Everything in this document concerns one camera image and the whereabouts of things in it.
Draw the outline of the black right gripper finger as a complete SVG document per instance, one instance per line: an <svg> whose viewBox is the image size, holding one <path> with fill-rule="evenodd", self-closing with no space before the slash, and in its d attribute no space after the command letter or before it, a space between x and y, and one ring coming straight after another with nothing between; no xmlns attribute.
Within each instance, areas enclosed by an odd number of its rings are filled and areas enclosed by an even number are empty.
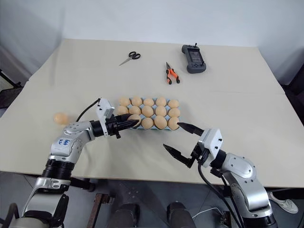
<svg viewBox="0 0 304 228"><path fill-rule="evenodd" d="M180 151L174 149L173 147L165 145L165 144L163 144L163 147L173 158L175 158L176 160L180 161L183 164L188 164L189 158L182 156Z"/></svg>
<svg viewBox="0 0 304 228"><path fill-rule="evenodd" d="M178 122L177 125L179 127L181 127L182 129L184 129L185 131L187 131L191 134L196 134L198 136L201 136L204 132L204 130L202 130L192 124L189 124L189 123Z"/></svg>

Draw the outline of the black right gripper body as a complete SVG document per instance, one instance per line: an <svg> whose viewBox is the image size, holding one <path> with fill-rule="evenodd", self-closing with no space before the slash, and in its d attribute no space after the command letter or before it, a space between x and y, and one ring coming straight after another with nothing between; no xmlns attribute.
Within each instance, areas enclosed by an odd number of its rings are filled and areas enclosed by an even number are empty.
<svg viewBox="0 0 304 228"><path fill-rule="evenodd" d="M190 154L190 158L188 159L186 166L188 168L191 168L195 161L197 161L198 164L203 165L203 163L206 161L206 159L207 159L207 150L204 147L202 149L200 147L200 144L197 143L195 145L192 153Z"/></svg>

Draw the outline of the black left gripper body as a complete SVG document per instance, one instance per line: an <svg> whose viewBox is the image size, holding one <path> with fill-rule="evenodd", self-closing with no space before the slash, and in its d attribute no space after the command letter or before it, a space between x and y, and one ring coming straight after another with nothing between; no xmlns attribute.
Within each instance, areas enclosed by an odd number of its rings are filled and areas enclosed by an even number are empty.
<svg viewBox="0 0 304 228"><path fill-rule="evenodd" d="M107 134L109 136L116 136L117 139L120 139L121 136L119 134L119 130L118 130L118 124L117 124L117 119L114 115L112 115L110 118L106 119L105 125L107 128Z"/></svg>

